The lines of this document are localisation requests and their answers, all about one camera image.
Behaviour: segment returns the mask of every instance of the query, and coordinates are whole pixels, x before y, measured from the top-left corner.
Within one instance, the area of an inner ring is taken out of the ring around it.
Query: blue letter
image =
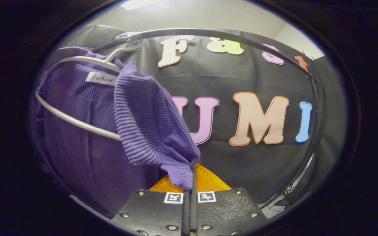
[[[301,126],[300,133],[295,137],[298,143],[305,142],[309,139],[309,127],[310,127],[310,113],[312,112],[313,106],[310,103],[301,102]]]

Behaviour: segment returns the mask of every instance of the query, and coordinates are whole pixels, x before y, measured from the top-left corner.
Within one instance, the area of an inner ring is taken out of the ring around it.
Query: orange letter
[[[295,56],[295,58],[300,62],[300,66],[305,69],[307,72],[309,72],[309,64],[304,61],[304,59],[300,56]]]
[[[264,138],[266,144],[277,144],[282,142],[284,136],[285,112],[289,104],[286,97],[276,96],[264,114],[258,96],[250,92],[239,92],[233,96],[233,100],[239,104],[239,122],[237,123],[236,135],[230,139],[233,146],[243,146],[250,143],[248,137],[249,127],[252,129],[255,143],[259,143],[266,131],[268,135]]]

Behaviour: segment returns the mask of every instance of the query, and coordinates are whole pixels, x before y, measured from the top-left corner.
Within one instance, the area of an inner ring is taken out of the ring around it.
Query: white clothes hanger
[[[135,51],[136,49],[142,47],[142,45],[143,45],[143,41],[141,41],[141,43],[139,43],[138,45],[135,45],[135,46],[116,49],[105,60],[101,60],[101,59],[97,59],[97,58],[91,58],[91,57],[84,57],[84,56],[76,56],[76,57],[64,58],[64,59],[58,61],[55,64],[59,64],[59,63],[66,62],[66,61],[90,62],[90,63],[97,64],[99,66],[106,67],[107,69],[113,70],[117,73],[120,73],[121,69],[117,65],[111,63],[111,61],[115,57],[120,55],[121,53]],[[66,121],[68,123],[71,123],[75,126],[78,126],[82,129],[85,129],[85,130],[90,131],[92,133],[96,133],[96,134],[99,134],[99,135],[104,136],[104,137],[108,137],[108,138],[111,138],[111,139],[121,141],[119,134],[113,133],[113,132],[110,132],[110,131],[107,131],[107,130],[104,130],[104,129],[101,129],[101,128],[98,128],[98,127],[95,127],[95,126],[92,126],[92,125],[87,124],[83,121],[75,119],[74,117],[71,117],[71,116],[65,114],[64,112],[61,112],[60,110],[54,108],[49,103],[47,103],[39,95],[40,87],[42,86],[43,81],[46,79],[47,73],[48,73],[48,70],[45,72],[43,79],[40,82],[39,87],[37,88],[36,93],[35,93],[37,100],[39,100],[39,102],[42,104],[42,106],[44,106],[52,114],[56,115],[57,117],[63,119],[64,121]]]

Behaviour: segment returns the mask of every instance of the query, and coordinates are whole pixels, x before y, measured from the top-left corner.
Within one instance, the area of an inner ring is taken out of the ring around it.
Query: wall
[[[124,3],[121,4],[129,6],[129,1]],[[323,56],[300,31],[277,15],[244,0],[221,0],[219,4],[205,0],[157,0],[129,10],[117,4],[96,15],[87,24],[108,25],[125,31],[175,27],[240,30],[275,39],[304,51],[309,57]]]

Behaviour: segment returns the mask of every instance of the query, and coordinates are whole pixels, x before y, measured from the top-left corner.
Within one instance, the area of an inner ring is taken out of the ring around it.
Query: purple sweater
[[[79,47],[55,54],[66,51],[106,58]],[[152,76],[139,73],[134,63],[124,65],[117,58],[113,63],[122,69],[119,75],[92,63],[55,64],[39,91],[56,109],[120,134],[121,142],[45,112],[43,138],[53,174],[71,194],[108,218],[137,188],[148,189],[165,176],[162,170],[175,186],[192,189],[190,166],[200,158],[170,94]],[[91,72],[117,79],[110,85],[87,82]]]

